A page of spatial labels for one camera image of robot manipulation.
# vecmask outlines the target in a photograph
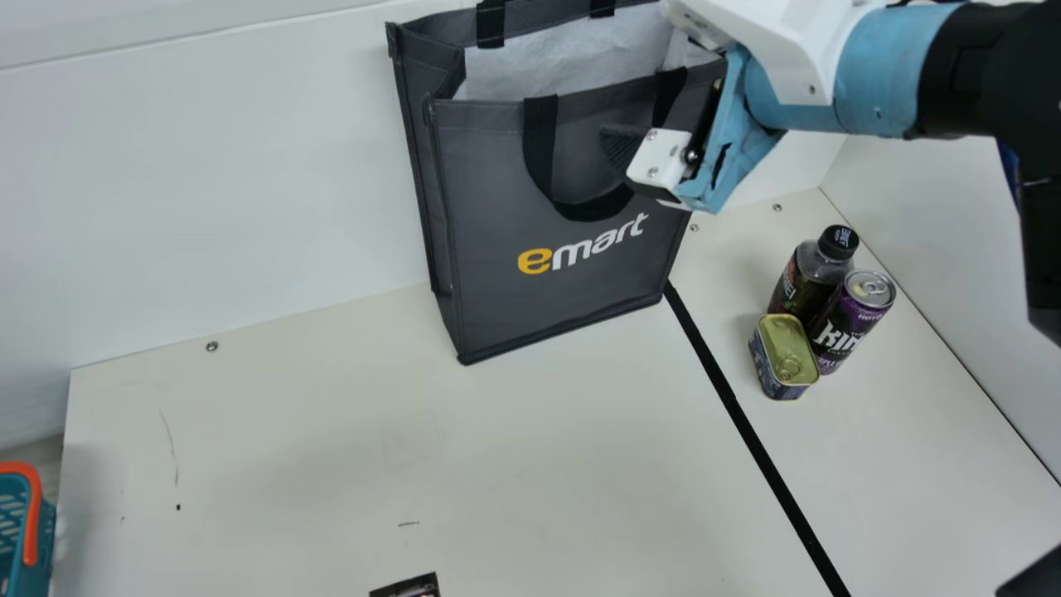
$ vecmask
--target gray tote bag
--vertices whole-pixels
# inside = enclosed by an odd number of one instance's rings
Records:
[[[487,0],[387,40],[460,363],[660,301],[689,213],[637,194],[599,130],[692,130],[720,60],[644,0]]]

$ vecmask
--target orange basket handle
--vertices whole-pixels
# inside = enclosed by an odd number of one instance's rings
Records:
[[[22,522],[22,564],[37,564],[37,527],[40,525],[40,476],[37,470],[24,462],[0,462],[0,475],[14,474],[30,481],[30,504]]]

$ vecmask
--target teal basket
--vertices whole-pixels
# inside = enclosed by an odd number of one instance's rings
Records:
[[[47,597],[55,507],[29,464],[0,462],[0,597]]]

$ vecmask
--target emart logo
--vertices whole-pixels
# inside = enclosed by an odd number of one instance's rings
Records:
[[[641,223],[647,218],[648,213],[638,213],[636,218],[615,229],[602,233],[596,240],[586,239],[574,244],[566,244],[556,250],[552,248],[524,250],[517,259],[517,263],[521,271],[533,276],[543,274],[550,269],[563,268],[564,258],[567,258],[567,266],[570,267],[577,263],[579,259],[589,259],[591,256],[604,252],[623,242],[627,238],[627,232],[629,232],[629,238],[641,235],[641,232],[644,231],[641,229]]]

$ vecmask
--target white tabletop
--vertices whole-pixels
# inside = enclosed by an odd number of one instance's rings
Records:
[[[212,339],[73,372],[59,597],[829,594],[666,305],[470,368],[419,286]]]
[[[1061,488],[905,295],[802,399],[763,396],[747,343],[795,246],[842,223],[824,195],[694,222],[672,280],[853,595],[987,597],[1061,543]]]

